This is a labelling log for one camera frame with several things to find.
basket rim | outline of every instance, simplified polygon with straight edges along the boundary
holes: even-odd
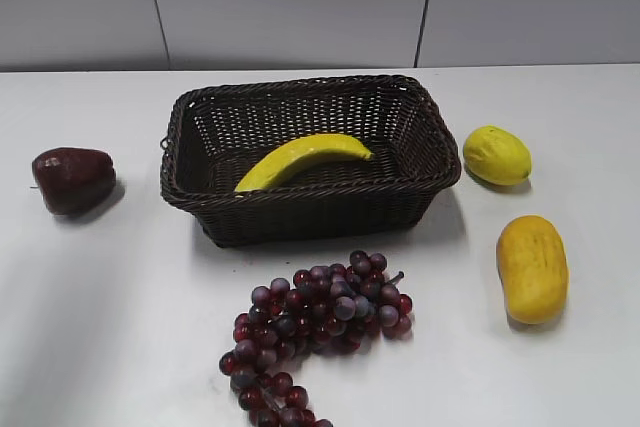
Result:
[[[226,192],[223,194],[211,192],[190,192],[181,188],[176,182],[176,171],[179,162],[179,142],[176,142],[175,134],[182,128],[182,120],[187,109],[192,107],[194,98],[210,95],[237,94],[243,95],[251,91],[264,93],[264,89],[282,89],[296,91],[310,88],[325,89],[332,84],[357,84],[362,82],[376,82],[381,85],[404,83],[407,88],[412,88],[425,98],[425,106],[430,108],[430,113],[438,124],[437,132],[443,145],[446,146],[447,169],[425,176],[395,176],[381,177],[378,179],[363,179],[357,181],[343,181],[336,183],[323,183],[306,186],[276,187],[267,190],[250,192]],[[413,77],[399,74],[379,75],[350,75],[342,77],[311,77],[287,81],[260,82],[251,84],[225,84],[220,86],[203,87],[182,94],[174,103],[167,136],[162,140],[164,150],[161,171],[162,197],[169,204],[190,212],[198,212],[203,208],[211,207],[237,207],[247,204],[272,202],[277,200],[294,199],[320,199],[326,196],[351,195],[351,194],[382,194],[400,193],[402,191],[416,190],[441,190],[455,184],[461,175],[461,163],[457,154],[457,144],[453,135],[447,128],[440,115],[437,104],[431,98],[429,92]]]

banana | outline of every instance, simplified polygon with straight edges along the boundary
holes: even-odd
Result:
[[[236,192],[277,187],[298,172],[325,162],[369,160],[373,154],[345,134],[314,134],[294,139],[267,154],[247,172]]]

grape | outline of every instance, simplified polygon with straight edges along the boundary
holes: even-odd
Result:
[[[329,313],[329,306],[326,302],[318,302],[311,306],[311,316],[316,320],[324,319]]]
[[[284,296],[284,305],[292,314],[300,312],[304,309],[304,298],[296,289],[290,290]]]
[[[269,306],[271,303],[271,291],[264,285],[256,287],[253,289],[253,292],[251,292],[251,302],[258,307]]]
[[[273,329],[281,339],[293,336],[298,328],[296,321],[290,315],[278,317],[270,325],[273,326]]]
[[[274,349],[262,349],[256,359],[256,369],[265,371],[278,361],[278,354]]]
[[[233,369],[237,364],[238,360],[236,359],[235,354],[233,352],[227,352],[220,359],[218,367],[220,367],[220,372],[224,375],[231,375],[231,372],[233,372]]]
[[[370,280],[365,280],[360,286],[360,293],[371,302],[375,302],[380,294],[380,284],[377,282],[371,282]]]
[[[355,292],[349,284],[346,282],[336,282],[331,285],[331,298],[337,299],[338,297],[352,297],[355,295]]]
[[[287,279],[278,277],[271,281],[271,295],[276,299],[283,299],[289,289],[291,289],[291,284]]]
[[[254,324],[264,324],[271,318],[270,309],[252,305],[249,309],[249,320]]]
[[[286,397],[293,387],[293,379],[286,372],[278,372],[273,376],[273,393],[278,397]]]
[[[395,307],[391,305],[383,305],[378,311],[378,316],[380,317],[380,324],[383,327],[393,327],[398,323],[400,314],[398,313],[398,309]]]
[[[338,297],[333,313],[340,320],[351,320],[356,314],[356,303],[349,297]]]
[[[313,424],[316,421],[316,416],[309,409],[304,409],[302,411],[302,416],[304,417],[304,427],[313,427]]]
[[[371,267],[379,272],[387,268],[387,258],[382,254],[371,254],[369,262],[371,262]]]
[[[400,316],[393,330],[398,337],[408,333],[411,330],[411,319],[406,315]]]
[[[311,273],[308,270],[300,269],[293,275],[293,285],[296,287],[302,282],[311,280]]]
[[[361,259],[353,264],[353,271],[360,277],[366,277],[371,272],[371,262],[369,259]]]
[[[256,382],[263,389],[269,389],[273,385],[273,377],[267,373],[262,373],[256,377]]]
[[[248,323],[249,323],[249,314],[240,314],[238,317],[236,317],[236,320],[233,323],[233,325],[237,327],[239,325],[248,324]]]
[[[250,339],[253,336],[253,326],[251,324],[240,324],[233,329],[233,340],[240,342],[241,340]]]
[[[256,427],[278,427],[280,425],[280,419],[271,409],[260,409],[256,413],[256,421],[254,424]]]
[[[400,305],[400,292],[395,285],[384,284],[380,289],[379,300],[382,305],[398,306]]]
[[[400,295],[400,313],[407,315],[413,310],[413,301],[407,294]]]
[[[349,255],[349,262],[351,263],[351,265],[355,265],[362,259],[368,259],[367,253],[363,250],[354,250]]]
[[[265,406],[260,388],[256,386],[242,389],[238,396],[238,404],[242,410],[254,410]]]
[[[347,275],[347,269],[342,264],[331,264],[331,267],[329,267],[329,273],[331,274],[331,277],[334,275],[341,275],[344,277]]]
[[[297,324],[296,335],[298,337],[306,337],[311,333],[311,321],[307,317],[300,317]]]
[[[252,364],[258,357],[258,345],[251,339],[244,339],[236,344],[233,353],[240,362]]]
[[[316,265],[309,271],[313,280],[326,279],[329,277],[329,267],[326,265]]]
[[[298,409],[304,409],[309,403],[309,395],[304,387],[299,385],[293,386],[289,389],[287,397],[285,398],[285,404],[287,407],[296,407]]]
[[[362,295],[357,295],[354,299],[356,304],[356,314],[357,318],[365,317],[369,313],[369,306],[371,305],[366,297]]]
[[[290,340],[280,340],[276,344],[278,360],[290,360],[296,355],[296,344]]]
[[[370,282],[377,282],[378,284],[384,284],[385,282],[384,274],[379,270],[372,270],[369,277],[367,277],[367,280]]]
[[[298,284],[298,292],[305,301],[310,301],[313,299],[314,292],[314,282],[311,280],[305,280]]]
[[[231,372],[231,382],[240,389],[250,387],[255,377],[255,371],[246,365],[237,366],[233,369],[233,372]]]
[[[329,295],[331,281],[328,278],[318,279],[313,283],[313,295],[317,299],[323,299]]]
[[[347,274],[347,276],[345,277],[345,281],[347,282],[347,284],[349,284],[349,287],[351,287],[354,292],[360,291],[360,283],[362,282],[362,279],[359,275]]]
[[[344,334],[344,331],[347,330],[347,324],[340,319],[331,317],[325,322],[324,328],[327,332],[329,332],[329,335],[331,335],[331,337],[337,337]]]

grape stem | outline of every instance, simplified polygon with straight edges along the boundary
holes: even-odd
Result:
[[[258,384],[258,387],[260,387],[260,391],[262,392],[262,398],[266,402],[267,406],[271,410],[275,411],[277,414],[280,414],[280,412],[282,411],[282,408],[278,405],[278,403],[276,402],[276,399],[273,398],[273,396],[269,392],[269,389],[264,385],[264,383],[260,382],[260,380],[258,379],[255,380],[255,383]]]
[[[395,277],[393,277],[392,279],[389,279],[389,281],[387,282],[387,284],[393,284],[396,285],[398,282],[400,282],[402,279],[404,279],[404,272],[400,271],[398,272],[398,275],[396,275]]]

white wall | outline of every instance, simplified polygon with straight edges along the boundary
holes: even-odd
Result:
[[[167,65],[153,0],[0,0],[0,70]]]
[[[413,66],[424,0],[158,0],[176,69]]]
[[[640,62],[640,0],[430,0],[420,66]]]

